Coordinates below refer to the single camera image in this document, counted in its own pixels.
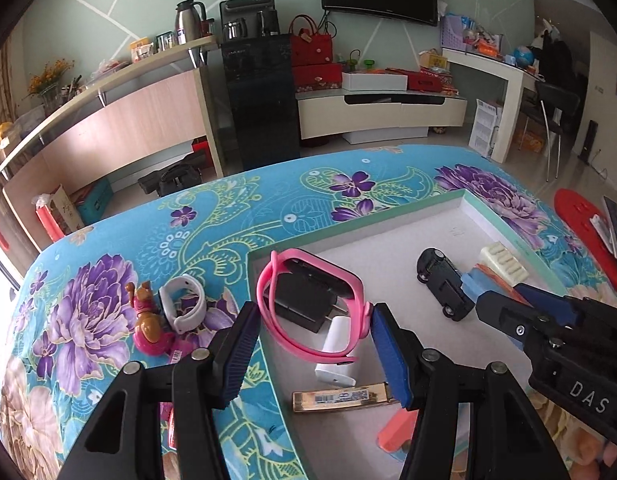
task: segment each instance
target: black cabinet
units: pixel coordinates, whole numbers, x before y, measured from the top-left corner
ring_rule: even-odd
[[[288,34],[222,45],[224,74],[244,170],[300,157]]]

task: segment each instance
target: chair leg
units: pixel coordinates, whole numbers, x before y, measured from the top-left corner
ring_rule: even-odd
[[[542,112],[544,112],[544,123],[546,123],[546,142],[547,145],[547,166],[546,166],[546,181],[548,182],[548,177],[550,175],[550,129],[548,128],[548,118],[546,117],[546,108],[544,108],[544,102],[540,101],[542,105]]]
[[[526,124],[524,125],[524,133],[521,134],[521,140],[519,142],[519,147],[517,150],[521,150],[521,146],[524,143],[524,137],[526,137],[526,128],[528,128],[528,116],[526,116]]]
[[[562,153],[562,136],[557,135],[557,169],[555,170],[555,179],[559,176],[559,155]]]

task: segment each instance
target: globe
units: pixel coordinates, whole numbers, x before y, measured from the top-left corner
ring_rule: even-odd
[[[533,53],[527,46],[517,47],[512,55],[515,57],[515,61],[517,61],[517,66],[520,68],[526,68],[535,61],[535,56],[533,56]]]

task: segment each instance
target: teal box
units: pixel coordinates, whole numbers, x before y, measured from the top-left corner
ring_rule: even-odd
[[[99,221],[111,198],[111,183],[106,177],[82,187],[71,196],[84,225],[91,225]]]

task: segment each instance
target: bed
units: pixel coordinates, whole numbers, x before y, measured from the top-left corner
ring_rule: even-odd
[[[54,479],[123,364],[167,362],[135,349],[125,283],[150,280],[157,290],[183,272],[197,277],[210,308],[188,339],[207,346],[249,299],[249,251],[456,189],[499,214],[571,295],[617,303],[552,209],[470,150],[402,145],[301,158],[155,200],[47,248],[26,275],[12,322],[0,397],[6,449],[26,478]],[[240,396],[216,412],[216,426],[232,478],[306,478],[259,344]],[[175,480],[165,435],[162,447],[165,475]]]

